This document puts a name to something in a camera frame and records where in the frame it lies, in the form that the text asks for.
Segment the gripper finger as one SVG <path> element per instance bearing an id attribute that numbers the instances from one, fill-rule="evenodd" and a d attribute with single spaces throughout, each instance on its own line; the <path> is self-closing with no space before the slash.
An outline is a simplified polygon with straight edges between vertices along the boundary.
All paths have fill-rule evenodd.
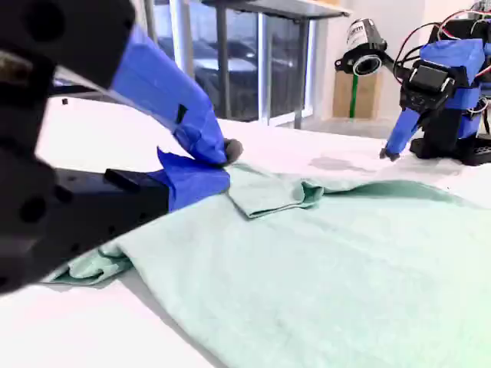
<path id="1" fill-rule="evenodd" d="M 420 115 L 418 112 L 411 109 L 402 110 L 379 157 L 381 159 L 397 160 L 407 143 L 418 131 L 419 119 Z"/>
<path id="2" fill-rule="evenodd" d="M 56 169 L 51 190 L 38 199 L 43 230 L 38 267 L 57 268 L 86 251 L 159 217 L 229 188 L 222 168 L 159 151 L 160 169 L 103 173 Z"/>
<path id="3" fill-rule="evenodd" d="M 129 1 L 1 3 L 1 138 L 33 152 L 57 69 L 166 127 L 194 159 L 227 166 L 242 153 L 226 139 L 207 94 L 136 22 Z"/>

